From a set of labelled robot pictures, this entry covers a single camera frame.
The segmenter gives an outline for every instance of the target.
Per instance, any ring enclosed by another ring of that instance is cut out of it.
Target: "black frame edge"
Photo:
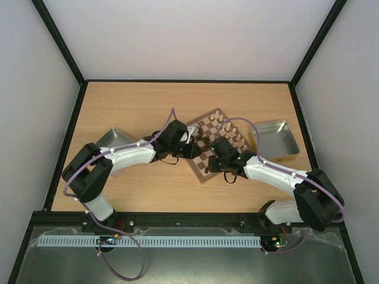
[[[67,47],[62,35],[60,34],[52,16],[50,15],[49,10],[47,10],[45,3],[43,2],[43,0],[31,0],[31,1],[34,4],[38,13],[40,14],[42,21],[45,23],[46,28],[52,35],[56,45],[58,46],[61,54],[65,58],[76,80],[78,81],[79,84],[84,83],[84,77],[81,71],[79,70],[78,65],[76,64],[74,58],[72,57],[71,52],[69,48]]]
[[[82,107],[82,103],[84,100],[87,86],[88,86],[88,82],[84,81],[84,83],[81,84],[81,87],[79,89],[78,97],[76,98],[75,105],[73,107],[73,111],[72,111],[71,118],[69,121],[69,125],[66,130],[65,138],[63,139],[62,147],[60,149],[58,160],[54,169],[52,181],[50,182],[49,190],[47,191],[46,199],[43,204],[43,209],[45,211],[51,210],[53,206],[53,201],[54,201],[55,193],[57,191],[60,174],[63,170],[66,156],[69,151],[71,139],[73,136],[73,132],[75,130],[76,122],[78,121],[79,113],[81,111],[81,107]]]
[[[359,268],[358,261],[356,260],[354,249],[351,244],[348,231],[346,230],[343,233],[341,232],[341,237],[343,241],[343,246],[345,247],[346,252],[348,254],[348,259],[350,262],[351,270],[353,272],[355,281],[359,284],[363,284],[364,283],[363,275],[362,275],[361,269]]]
[[[186,79],[88,79],[88,82],[123,83],[237,83],[237,84],[289,84],[283,80],[186,80]]]
[[[25,232],[16,260],[13,264],[11,275],[9,276],[9,279],[8,279],[8,284],[15,284],[17,282],[18,274],[20,273],[21,266],[23,265],[24,256],[28,249],[32,232],[33,232],[33,229],[31,230],[27,229],[27,231]]]
[[[332,28],[332,25],[336,21],[339,13],[342,11],[342,8],[345,6],[347,1],[348,0],[336,0],[334,2],[323,24],[321,25],[318,33],[316,34],[313,42],[311,43],[306,55],[304,56],[299,67],[297,68],[295,75],[293,76],[291,80],[292,85],[296,86],[299,83],[301,77],[304,75],[304,72],[308,68],[309,63],[312,61],[314,55],[316,54],[319,47],[323,43],[326,35],[328,34],[329,30]]]
[[[295,86],[292,84],[289,84],[288,87],[290,89],[292,101],[293,101],[294,107],[295,107],[296,116],[298,119],[298,123],[300,125],[301,133],[303,135],[303,140],[304,140],[304,143],[305,143],[305,146],[307,149],[310,165],[312,168],[319,167],[319,164],[318,164],[317,159],[316,159],[316,154],[314,152],[314,148],[313,148],[313,145],[312,145],[312,142],[310,139],[307,124],[306,124],[305,119],[304,119],[303,110],[300,106],[300,101],[299,101],[297,93],[296,93]],[[330,226],[328,226],[328,227],[334,227],[336,225],[338,225],[338,223],[331,223]],[[349,262],[351,265],[351,269],[353,271],[354,278],[355,278],[357,283],[364,283],[363,276],[361,273],[361,269],[359,268],[358,261],[356,260],[355,253],[353,250],[353,246],[350,242],[349,233],[348,233],[348,230],[346,228],[346,225],[343,222],[343,223],[340,223],[338,227],[341,231],[341,237],[342,237],[343,245],[346,248],[346,252],[348,254],[348,258],[349,258]]]
[[[310,139],[308,127],[307,127],[306,120],[303,114],[303,110],[301,109],[300,101],[298,100],[295,86],[288,84],[288,88],[290,89],[290,94],[291,94],[292,101],[295,107],[295,112],[296,112],[297,120],[300,126],[301,134],[303,135],[303,140],[306,145],[310,165],[312,168],[319,167],[319,163],[317,162],[316,154],[314,153],[314,148]]]

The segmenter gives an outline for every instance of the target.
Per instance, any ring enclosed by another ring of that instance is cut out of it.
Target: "wooden tabletop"
[[[90,82],[65,167],[83,145],[112,127],[135,141],[160,130],[172,107],[184,123],[215,108],[255,123],[286,120],[300,154],[281,164],[310,170],[288,85],[247,83]],[[233,123],[247,137],[249,125]],[[52,210],[82,211],[79,202],[63,196],[64,184],[61,179]],[[128,167],[109,177],[103,193],[115,210],[128,212],[256,212],[268,200],[290,199],[279,189],[242,177],[228,184],[220,174],[201,185],[185,160],[175,166],[155,162]]]

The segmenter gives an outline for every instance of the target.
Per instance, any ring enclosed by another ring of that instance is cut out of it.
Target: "metal tray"
[[[256,124],[259,132],[261,155],[266,159],[296,156],[300,150],[286,121]],[[256,141],[256,132],[252,128]]]
[[[123,145],[132,144],[135,141],[127,137],[125,134],[117,130],[116,128],[111,128],[107,133],[105,133],[96,143],[97,147],[120,147]]]

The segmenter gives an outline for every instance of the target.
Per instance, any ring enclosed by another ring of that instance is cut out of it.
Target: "robotic arm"
[[[158,131],[152,136],[144,137],[134,145],[128,145],[127,149],[119,151],[117,149],[123,146],[115,149],[99,148],[94,143],[89,143],[64,169],[62,178],[67,182],[91,158],[100,153],[110,152],[91,164],[92,170],[86,168],[80,172],[70,184],[70,188],[80,202],[85,204],[99,221],[104,221],[114,212],[113,207],[102,194],[110,174],[134,164],[163,160],[169,154],[177,158],[193,159],[203,152],[194,141],[197,132],[197,127],[187,127],[182,122],[174,120],[155,141],[146,146],[141,145],[145,145]]]
[[[220,137],[212,143],[212,150],[216,156],[209,158],[210,172],[224,172],[224,174],[229,172],[235,177],[260,180],[294,197],[293,201],[269,201],[261,209],[267,220],[274,224],[305,222],[312,229],[324,231],[338,214],[339,207],[335,201],[299,176],[316,182],[342,205],[344,204],[338,191],[320,169],[305,172],[274,163],[270,163],[271,166],[268,166],[265,160],[259,159],[252,151],[245,150],[239,153],[224,137]]]
[[[177,158],[193,159],[202,153],[194,141],[197,132],[197,127],[187,127],[180,121],[174,120],[151,144],[147,144],[147,141],[150,141],[158,131],[134,145],[128,145],[127,149],[125,146],[115,149],[98,148],[94,143],[89,143],[63,171],[62,178],[67,182],[94,156],[109,153],[91,164],[92,170],[86,168],[80,172],[70,184],[77,198],[99,221],[104,221],[114,212],[102,194],[110,174],[134,164],[162,160],[169,154]],[[341,205],[344,204],[342,197],[322,170],[313,169],[311,172],[305,172],[271,162],[266,164],[265,160],[252,151],[245,150],[239,153],[224,137],[213,141],[212,151],[216,155],[209,158],[210,172],[231,173],[235,178],[241,176],[245,179],[260,180],[294,197],[292,201],[269,201],[262,207],[260,212],[264,213],[262,214],[264,218],[259,222],[264,228],[270,223],[304,222],[312,229],[324,231],[336,218],[340,210],[337,203],[324,192],[317,190],[306,179],[322,186]]]

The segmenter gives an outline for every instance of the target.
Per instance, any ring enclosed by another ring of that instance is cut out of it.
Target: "purple cable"
[[[254,125],[254,123],[252,123],[251,121],[247,120],[246,118],[243,118],[243,117],[232,117],[232,118],[229,118],[227,120],[224,120],[220,126],[219,126],[219,129],[217,130],[217,134],[216,135],[220,135],[220,130],[222,129],[222,126],[231,121],[231,120],[242,120],[242,121],[246,121],[247,123],[249,123],[255,130],[255,133],[256,133],[256,156],[258,158],[258,160],[264,164],[264,160],[261,156],[261,152],[259,151],[259,145],[260,145],[260,135],[259,135],[259,131],[257,129],[257,127]],[[282,173],[285,173],[287,175],[291,175],[292,172],[289,171],[289,170],[285,170],[285,169],[282,169],[280,167],[277,167],[273,164],[270,164],[268,163],[268,161],[266,161],[265,163],[266,166],[274,169],[274,170],[277,170],[279,172],[282,172]],[[322,191],[323,193],[325,193],[333,202],[335,202],[335,204],[337,204],[339,210],[341,211],[342,213],[342,217],[340,219],[337,219],[337,220],[333,220],[332,222],[342,222],[344,219],[345,219],[345,216],[346,216],[346,210],[345,208],[342,206],[342,204],[338,201],[337,198],[335,198],[329,191],[327,191],[325,188],[323,188],[322,186],[320,186],[318,183],[314,182],[313,180],[305,177],[305,176],[302,176],[302,175],[299,175],[299,174],[295,174],[295,177],[299,178],[299,179],[302,179],[302,180],[305,180],[306,182],[310,183],[311,185],[315,186],[316,188],[318,188],[320,191]],[[308,228],[308,231],[307,231],[307,234],[306,236],[302,239],[302,241],[295,247],[289,249],[289,250],[286,250],[286,251],[277,251],[277,252],[273,252],[273,253],[270,253],[268,251],[265,251],[264,248],[263,251],[264,252],[267,252],[268,254],[281,254],[281,253],[289,253],[291,251],[294,251],[295,249],[299,248],[304,242],[305,240],[307,239],[308,237],[308,234],[309,234],[309,231],[310,231],[310,228]]]
[[[130,238],[132,241],[134,241],[134,243],[137,245],[138,249],[140,250],[141,252],[141,256],[142,256],[142,266],[141,266],[141,270],[140,272],[138,273],[138,275],[134,278],[129,278],[129,277],[124,277],[122,275],[120,275],[119,273],[117,273],[113,268],[112,266],[109,264],[108,260],[105,258],[105,256],[103,255],[103,253],[101,252],[101,246],[104,242],[101,242],[99,247],[98,247],[98,252],[100,254],[100,256],[102,257],[102,259],[104,259],[105,263],[107,264],[108,266],[108,269],[110,270],[110,272],[113,273],[114,276],[120,278],[121,280],[124,280],[124,281],[134,281],[134,280],[137,280],[137,279],[140,279],[142,277],[142,273],[144,271],[144,267],[145,267],[145,264],[146,264],[146,258],[145,258],[145,255],[144,255],[144,252],[142,250],[142,247],[141,245],[139,244],[139,242],[130,234],[128,234],[127,232],[124,232],[124,231],[121,231],[121,230],[118,230],[118,229],[115,229],[115,228],[110,228],[108,226],[104,226],[102,225],[95,217],[95,215],[89,210],[89,208],[83,204],[84,208],[86,208],[88,211],[89,211],[89,214],[90,216],[92,217],[92,219],[94,220],[94,222],[96,223],[97,226],[101,227],[101,228],[104,228],[104,229],[107,229],[107,230],[111,230],[111,231],[114,231],[116,233],[119,233],[119,234],[122,234],[128,238]]]
[[[293,248],[290,248],[289,250],[284,250],[284,251],[266,251],[263,247],[262,247],[262,250],[263,250],[265,253],[267,253],[267,254],[272,254],[272,255],[275,255],[275,254],[282,254],[282,253],[290,253],[291,251],[297,250],[299,247],[301,247],[302,244],[304,244],[304,242],[308,239],[309,233],[310,233],[310,228],[308,227],[308,230],[307,230],[307,232],[306,232],[306,235],[305,235],[304,238],[301,240],[301,242],[299,242],[296,246],[294,246]]]
[[[171,109],[171,112],[170,112],[170,115],[168,117],[168,119],[166,120],[166,123],[165,125],[162,127],[162,129],[148,142],[146,143],[142,143],[140,145],[140,147],[144,147],[144,146],[147,146],[151,143],[153,143],[160,135],[161,133],[166,129],[167,125],[170,123],[170,119],[171,117],[174,116],[174,118],[177,120],[176,118],[176,115],[175,115],[175,110],[174,108]],[[131,149],[131,148],[137,148],[138,146],[136,144],[130,144],[130,145],[125,145],[125,146],[122,146],[122,147],[119,147],[117,149],[114,150],[113,153],[116,153],[118,151],[121,151],[121,150],[125,150],[125,149]],[[106,151],[106,152],[103,152],[103,153],[100,153],[99,155],[93,157],[91,160],[89,160],[88,162],[86,162],[83,166],[81,166],[73,175],[72,177],[67,181],[65,187],[63,188],[63,194],[65,196],[68,196],[68,197],[74,197],[76,198],[76,195],[74,194],[69,194],[67,193],[67,190],[70,186],[70,184],[72,183],[72,181],[84,170],[86,169],[90,164],[92,164],[94,161],[100,159],[101,157],[104,157],[105,155],[108,155],[108,154],[111,154],[111,151]]]
[[[177,120],[177,117],[176,117],[176,114],[175,114],[175,109],[172,108],[171,109],[171,112],[170,112],[170,115],[169,117],[167,118],[166,120],[166,123],[165,125],[162,127],[162,129],[148,142],[146,143],[142,143],[139,147],[144,147],[146,145],[149,145],[151,144],[152,142],[154,142],[160,135],[161,133],[166,129],[167,125],[170,123],[170,120],[171,120],[171,117],[174,116],[174,118]],[[132,144],[132,145],[125,145],[125,146],[122,146],[122,147],[119,147],[117,148],[114,153],[120,151],[120,150],[125,150],[125,149],[131,149],[131,148],[136,148],[138,147],[136,144]],[[86,169],[91,163],[93,163],[94,161],[100,159],[101,157],[104,157],[105,155],[108,155],[108,154],[111,154],[111,151],[106,151],[106,152],[103,152],[103,153],[100,153],[99,155],[93,157],[91,160],[89,160],[88,162],[86,162],[83,166],[81,166],[73,175],[72,177],[67,181],[66,185],[65,185],[65,188],[63,189],[63,194],[65,196],[68,196],[68,197],[74,197],[76,198],[76,195],[74,194],[70,194],[70,193],[67,193],[67,189],[68,187],[70,186],[70,184],[72,183],[72,181],[84,170]],[[126,232],[123,232],[121,230],[118,230],[118,229],[115,229],[115,228],[111,228],[111,227],[108,227],[108,226],[105,226],[105,225],[102,225],[95,217],[95,215],[89,210],[89,208],[85,205],[85,204],[82,204],[84,206],[84,208],[89,212],[90,216],[92,217],[92,219],[94,220],[94,222],[96,223],[97,226],[101,227],[101,228],[104,228],[106,230],[110,230],[110,231],[113,231],[113,232],[116,232],[116,233],[119,233],[119,234],[122,234],[128,238],[130,238],[132,241],[134,241],[134,243],[137,245],[137,247],[139,248],[140,252],[141,252],[141,256],[142,256],[142,267],[141,267],[141,271],[138,273],[138,275],[134,278],[128,278],[128,277],[124,277],[122,275],[120,275],[119,273],[117,273],[112,267],[111,265],[109,264],[108,260],[105,258],[105,256],[101,253],[101,246],[102,246],[102,243],[100,243],[99,247],[98,247],[98,251],[102,257],[102,259],[104,259],[105,263],[107,264],[108,266],[108,269],[110,270],[110,272],[112,272],[112,274],[116,277],[118,277],[119,279],[123,280],[123,281],[134,281],[134,280],[137,280],[139,278],[142,277],[142,274],[143,274],[143,271],[144,271],[144,267],[145,267],[145,263],[146,263],[146,260],[145,260],[145,255],[144,255],[144,252],[141,248],[141,245],[138,243],[138,241],[130,234],[126,233]]]

